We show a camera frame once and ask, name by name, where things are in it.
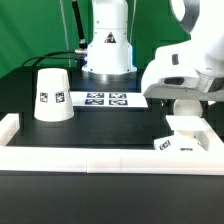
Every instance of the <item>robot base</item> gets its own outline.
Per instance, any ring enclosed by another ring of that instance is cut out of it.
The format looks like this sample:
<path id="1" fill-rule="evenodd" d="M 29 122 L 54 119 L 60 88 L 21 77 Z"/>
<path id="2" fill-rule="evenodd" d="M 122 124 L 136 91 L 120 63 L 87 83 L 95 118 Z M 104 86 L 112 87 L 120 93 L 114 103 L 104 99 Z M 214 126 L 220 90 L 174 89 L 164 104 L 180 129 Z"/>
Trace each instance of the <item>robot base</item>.
<path id="1" fill-rule="evenodd" d="M 136 79 L 137 71 L 123 73 L 123 74 L 99 74 L 88 71 L 82 71 L 82 75 L 86 78 L 96 79 L 100 81 L 124 81 L 129 79 Z"/>

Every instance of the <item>green backdrop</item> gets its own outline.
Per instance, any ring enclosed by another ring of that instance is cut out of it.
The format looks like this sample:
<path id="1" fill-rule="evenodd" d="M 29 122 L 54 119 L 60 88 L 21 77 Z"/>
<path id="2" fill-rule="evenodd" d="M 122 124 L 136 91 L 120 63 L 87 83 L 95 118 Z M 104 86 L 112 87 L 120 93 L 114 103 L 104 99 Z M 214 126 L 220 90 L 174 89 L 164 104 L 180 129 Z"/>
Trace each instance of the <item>green backdrop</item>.
<path id="1" fill-rule="evenodd" d="M 129 27 L 133 1 L 129 4 Z M 88 42 L 92 39 L 91 0 L 79 0 L 79 7 Z M 78 47 L 71 0 L 63 0 L 69 48 Z M 34 56 L 66 49 L 60 0 L 0 1 L 0 77 Z M 184 41 L 184 33 L 174 19 L 169 0 L 138 0 L 133 31 L 134 64 L 145 68 L 156 48 Z M 42 64 L 67 66 L 67 61 L 45 60 Z"/>

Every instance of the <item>robot logo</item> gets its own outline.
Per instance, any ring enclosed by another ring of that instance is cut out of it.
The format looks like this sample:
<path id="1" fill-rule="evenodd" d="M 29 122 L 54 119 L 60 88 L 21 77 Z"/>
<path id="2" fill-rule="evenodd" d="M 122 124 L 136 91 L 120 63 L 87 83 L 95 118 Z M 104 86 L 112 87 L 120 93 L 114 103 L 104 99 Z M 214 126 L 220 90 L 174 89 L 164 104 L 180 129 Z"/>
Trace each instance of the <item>robot logo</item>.
<path id="1" fill-rule="evenodd" d="M 108 35 L 107 39 L 104 41 L 104 43 L 112 43 L 112 44 L 116 43 L 112 32 L 109 33 L 109 35 Z"/>

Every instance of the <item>printed marker sheet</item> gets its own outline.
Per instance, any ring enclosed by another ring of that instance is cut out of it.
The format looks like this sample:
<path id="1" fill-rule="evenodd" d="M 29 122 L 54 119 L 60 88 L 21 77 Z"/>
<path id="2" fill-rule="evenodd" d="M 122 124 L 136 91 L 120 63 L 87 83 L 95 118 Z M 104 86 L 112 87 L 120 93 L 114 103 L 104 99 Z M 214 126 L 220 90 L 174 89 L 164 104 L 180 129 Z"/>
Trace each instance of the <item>printed marker sheet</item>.
<path id="1" fill-rule="evenodd" d="M 136 107 L 147 108 L 141 93 L 119 92 L 71 92 L 73 106 Z"/>

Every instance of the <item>cable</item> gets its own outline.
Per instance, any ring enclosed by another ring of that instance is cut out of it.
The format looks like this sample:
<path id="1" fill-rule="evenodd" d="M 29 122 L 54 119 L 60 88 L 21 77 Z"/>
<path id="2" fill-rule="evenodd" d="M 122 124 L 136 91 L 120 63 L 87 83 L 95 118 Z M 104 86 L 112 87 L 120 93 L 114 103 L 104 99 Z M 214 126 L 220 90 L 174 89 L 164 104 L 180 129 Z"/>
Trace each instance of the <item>cable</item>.
<path id="1" fill-rule="evenodd" d="M 79 6 L 78 6 L 78 1 L 77 0 L 72 0 L 72 7 L 75 15 L 75 21 L 76 21 L 76 26 L 78 29 L 78 35 L 79 35 L 79 47 L 80 48 L 87 48 L 87 42 L 85 40 L 84 36 L 84 31 L 82 27 L 82 20 L 79 12 Z"/>
<path id="2" fill-rule="evenodd" d="M 131 31 L 130 31 L 130 41 L 129 41 L 130 44 L 132 44 L 133 27 L 134 27 L 134 22 L 135 22 L 135 15 L 136 15 L 136 5 L 137 5 L 137 0 L 134 0 L 134 8 L 133 8 Z"/>
<path id="3" fill-rule="evenodd" d="M 32 67 L 37 66 L 42 60 L 45 59 L 44 57 L 61 55 L 61 54 L 74 54 L 74 50 L 57 51 L 57 52 L 52 52 L 52 53 L 46 54 L 46 55 L 40 57 L 36 62 L 34 62 L 34 64 L 32 65 Z"/>
<path id="4" fill-rule="evenodd" d="M 35 60 L 35 59 L 75 59 L 75 60 L 83 60 L 84 57 L 52 57 L 52 56 L 38 56 L 38 57 L 33 57 L 29 58 L 26 61 L 23 62 L 21 67 L 24 67 L 28 62 Z"/>
<path id="5" fill-rule="evenodd" d="M 67 48 L 67 50 L 69 50 L 68 31 L 67 31 L 66 20 L 65 20 L 65 10 L 64 10 L 63 0 L 60 0 L 60 6 L 61 6 L 61 15 L 62 15 L 64 33 L 65 33 L 66 48 Z M 70 59 L 68 60 L 68 63 L 69 63 L 69 67 L 71 68 L 71 60 Z"/>

